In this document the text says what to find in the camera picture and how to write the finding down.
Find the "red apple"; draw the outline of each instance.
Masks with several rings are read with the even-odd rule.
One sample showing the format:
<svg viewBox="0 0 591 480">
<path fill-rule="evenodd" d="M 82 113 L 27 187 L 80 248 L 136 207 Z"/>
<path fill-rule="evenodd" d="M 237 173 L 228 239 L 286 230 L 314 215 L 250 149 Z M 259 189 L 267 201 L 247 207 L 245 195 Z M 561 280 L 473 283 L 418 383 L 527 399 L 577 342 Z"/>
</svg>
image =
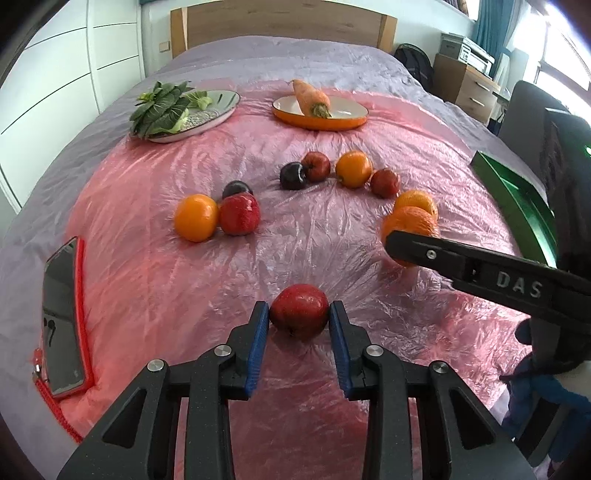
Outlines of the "red apple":
<svg viewBox="0 0 591 480">
<path fill-rule="evenodd" d="M 269 318 L 278 330 L 308 342 L 320 334 L 329 321 L 329 301 L 314 285 L 292 285 L 273 301 Z"/>
<path fill-rule="evenodd" d="M 371 177 L 370 187 L 374 195 L 390 199 L 397 195 L 400 189 L 400 179 L 392 170 L 382 168 Z"/>
<path fill-rule="evenodd" d="M 220 227 L 228 235 L 248 235 L 261 221 L 261 210 L 250 193 L 226 197 L 220 204 Z"/>
<path fill-rule="evenodd" d="M 309 181 L 324 181 L 330 175 L 330 160 L 323 153 L 308 152 L 301 164 L 306 169 L 306 178 Z"/>
</svg>

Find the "tangerine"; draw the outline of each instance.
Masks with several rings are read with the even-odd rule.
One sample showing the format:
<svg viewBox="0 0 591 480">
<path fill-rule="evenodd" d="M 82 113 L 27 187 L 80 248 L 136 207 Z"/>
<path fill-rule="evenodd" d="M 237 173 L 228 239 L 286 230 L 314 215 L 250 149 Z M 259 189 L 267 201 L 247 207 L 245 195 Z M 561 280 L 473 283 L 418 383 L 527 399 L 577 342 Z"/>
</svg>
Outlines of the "tangerine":
<svg viewBox="0 0 591 480">
<path fill-rule="evenodd" d="M 339 158 L 335 173 L 345 187 L 358 189 L 369 180 L 373 169 L 371 160 L 365 153 L 353 150 Z"/>
<path fill-rule="evenodd" d="M 437 204 L 433 197 L 422 190 L 409 190 L 400 194 L 394 203 L 394 210 L 400 207 L 419 207 L 429 212 L 437 221 L 439 212 L 437 211 Z"/>
<path fill-rule="evenodd" d="M 386 239 L 393 231 L 416 233 L 424 236 L 439 237 L 439 228 L 433 215 L 419 207 L 399 207 L 382 221 L 381 239 L 386 245 Z M 405 260 L 394 259 L 403 267 L 413 267 L 414 264 Z"/>
<path fill-rule="evenodd" d="M 191 195 L 183 199 L 174 213 L 174 229 L 190 242 L 203 242 L 217 228 L 219 209 L 207 195 Z"/>
</svg>

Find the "carrot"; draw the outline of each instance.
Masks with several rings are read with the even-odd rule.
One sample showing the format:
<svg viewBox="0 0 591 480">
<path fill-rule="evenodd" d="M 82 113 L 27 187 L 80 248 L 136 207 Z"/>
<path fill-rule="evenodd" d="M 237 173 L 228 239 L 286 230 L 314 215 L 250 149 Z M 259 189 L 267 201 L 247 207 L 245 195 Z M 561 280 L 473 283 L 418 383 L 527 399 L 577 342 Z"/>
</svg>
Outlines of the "carrot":
<svg viewBox="0 0 591 480">
<path fill-rule="evenodd" d="M 330 117 L 330 99 L 324 92 L 302 80 L 292 80 L 292 82 L 295 98 L 304 116 Z"/>
</svg>

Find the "phone screen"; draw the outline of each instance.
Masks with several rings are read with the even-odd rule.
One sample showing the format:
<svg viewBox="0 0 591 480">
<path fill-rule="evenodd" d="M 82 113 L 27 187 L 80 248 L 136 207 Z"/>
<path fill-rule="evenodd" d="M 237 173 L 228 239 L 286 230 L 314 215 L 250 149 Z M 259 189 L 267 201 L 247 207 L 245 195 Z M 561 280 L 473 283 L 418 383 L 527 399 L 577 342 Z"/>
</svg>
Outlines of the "phone screen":
<svg viewBox="0 0 591 480">
<path fill-rule="evenodd" d="M 77 243 L 73 238 L 47 261 L 43 278 L 43 350 L 52 395 L 68 392 L 85 381 L 76 330 Z"/>
</svg>

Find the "smartphone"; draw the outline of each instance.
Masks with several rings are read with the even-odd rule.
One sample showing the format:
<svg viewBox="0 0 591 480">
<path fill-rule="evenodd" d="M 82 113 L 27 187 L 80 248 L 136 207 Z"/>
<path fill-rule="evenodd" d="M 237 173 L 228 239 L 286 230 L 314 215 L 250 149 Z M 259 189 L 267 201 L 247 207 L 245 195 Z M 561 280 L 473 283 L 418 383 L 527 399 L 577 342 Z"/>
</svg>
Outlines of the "smartphone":
<svg viewBox="0 0 591 480">
<path fill-rule="evenodd" d="M 43 277 L 43 365 L 56 399 L 94 384 L 84 326 L 84 242 L 74 237 L 47 261 Z"/>
</svg>

